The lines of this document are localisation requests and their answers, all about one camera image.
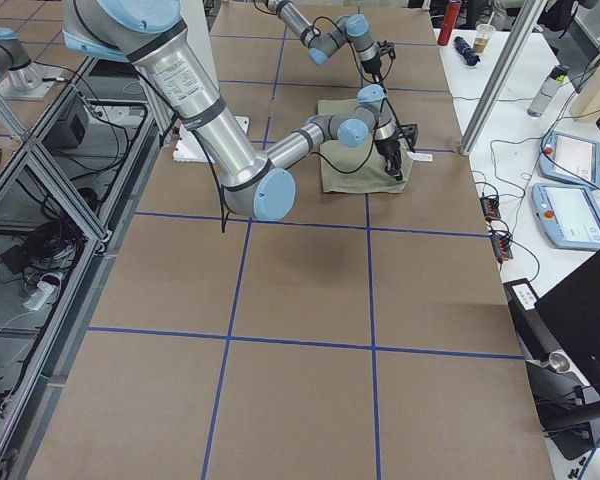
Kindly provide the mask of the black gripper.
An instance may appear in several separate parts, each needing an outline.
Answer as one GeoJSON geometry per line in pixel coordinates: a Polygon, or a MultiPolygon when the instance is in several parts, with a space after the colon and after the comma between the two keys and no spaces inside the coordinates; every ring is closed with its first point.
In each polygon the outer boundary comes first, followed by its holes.
{"type": "Polygon", "coordinates": [[[384,85],[382,77],[382,58],[387,56],[390,64],[396,59],[395,44],[390,41],[375,42],[362,52],[362,67],[372,75],[375,84],[384,85]]]}
{"type": "Polygon", "coordinates": [[[407,148],[415,152],[418,137],[418,125],[386,123],[374,133],[374,146],[385,161],[385,171],[396,181],[402,181],[401,140],[406,141],[407,148]]]}

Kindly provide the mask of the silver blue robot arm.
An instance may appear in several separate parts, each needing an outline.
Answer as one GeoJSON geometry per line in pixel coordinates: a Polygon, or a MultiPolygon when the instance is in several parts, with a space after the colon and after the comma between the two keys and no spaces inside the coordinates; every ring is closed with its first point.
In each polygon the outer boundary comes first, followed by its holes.
{"type": "Polygon", "coordinates": [[[337,19],[319,16],[308,20],[292,1],[254,1],[253,4],[261,13],[280,19],[304,45],[316,66],[325,65],[347,45],[362,79],[371,84],[384,84],[382,59],[389,57],[387,72],[390,72],[396,58],[395,47],[392,42],[374,39],[364,14],[344,15],[337,19]]]}
{"type": "Polygon", "coordinates": [[[65,1],[62,6],[68,49],[146,72],[148,84],[219,166],[216,188],[228,211],[264,221],[282,219],[296,196],[290,167],[334,140],[354,148],[370,139],[386,173],[402,179],[401,146],[415,145],[418,128],[400,123],[387,98],[382,58],[393,57],[394,46],[373,39],[364,15],[342,16],[331,32],[322,34],[292,2],[267,2],[268,13],[298,36],[315,64],[324,64],[349,45],[372,81],[358,92],[352,112],[313,116],[283,140],[258,151],[189,46],[179,2],[65,1]]]}

